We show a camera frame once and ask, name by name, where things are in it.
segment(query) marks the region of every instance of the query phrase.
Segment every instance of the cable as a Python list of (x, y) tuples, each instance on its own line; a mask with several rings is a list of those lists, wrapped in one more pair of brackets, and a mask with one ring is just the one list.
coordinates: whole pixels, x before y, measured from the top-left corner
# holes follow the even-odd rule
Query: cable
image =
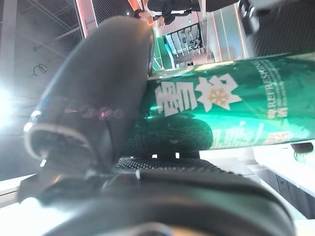
[(37, 67), (38, 67), (38, 69), (39, 69), (39, 71), (41, 73), (46, 74), (47, 67), (44, 64), (41, 63), (41, 64), (38, 64), (38, 65), (34, 66), (32, 75), (37, 76), (37, 74), (35, 74), (35, 70), (36, 70)]

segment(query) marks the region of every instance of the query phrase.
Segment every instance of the person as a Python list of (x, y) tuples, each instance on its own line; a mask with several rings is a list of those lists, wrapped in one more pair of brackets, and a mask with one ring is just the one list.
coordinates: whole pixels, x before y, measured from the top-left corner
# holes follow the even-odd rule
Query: person
[[(206, 0), (206, 12), (219, 10), (239, 0)], [(198, 0), (148, 0), (144, 10), (137, 9), (134, 17), (147, 21), (150, 16), (162, 27), (172, 23), (177, 16), (187, 16), (193, 11), (200, 11)]]

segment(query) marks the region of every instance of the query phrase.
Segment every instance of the snowflake logo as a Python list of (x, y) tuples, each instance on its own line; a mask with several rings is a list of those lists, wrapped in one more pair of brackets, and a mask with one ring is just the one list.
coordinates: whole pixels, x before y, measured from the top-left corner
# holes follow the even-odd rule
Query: snowflake logo
[(209, 81), (199, 77), (199, 84), (195, 90), (202, 93), (198, 101), (204, 105), (205, 111), (208, 112), (212, 109), (213, 104), (231, 110), (231, 103), (242, 101), (240, 96), (232, 94), (232, 91), (237, 87), (234, 79), (226, 74), (221, 77), (214, 76)]
[(218, 106), (224, 106), (227, 103), (229, 97), (230, 96), (224, 91), (224, 89), (222, 89), (222, 88), (219, 88), (219, 89), (213, 88), (210, 91), (208, 99), (212, 103), (214, 103), (214, 104), (216, 104)]

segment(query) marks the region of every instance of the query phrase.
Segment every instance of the white shirt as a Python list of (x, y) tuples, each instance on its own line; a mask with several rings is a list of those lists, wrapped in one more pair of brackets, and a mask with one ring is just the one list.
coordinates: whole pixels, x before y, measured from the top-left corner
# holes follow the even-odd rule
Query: white shirt
[[(144, 6), (144, 9), (149, 12), (149, 14), (152, 16), (152, 17), (155, 17), (155, 16), (161, 16), (162, 15), (162, 12), (161, 11), (151, 11), (149, 8), (148, 8), (148, 4), (145, 4)], [(181, 10), (181, 11), (172, 11), (171, 14), (184, 14), (185, 11), (184, 10)]]

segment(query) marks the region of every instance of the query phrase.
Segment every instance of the green beer can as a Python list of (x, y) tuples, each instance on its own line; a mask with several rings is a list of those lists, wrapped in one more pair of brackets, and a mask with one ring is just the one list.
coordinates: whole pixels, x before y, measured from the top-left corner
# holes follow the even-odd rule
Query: green beer can
[(191, 153), (315, 138), (315, 53), (155, 72), (126, 155)]

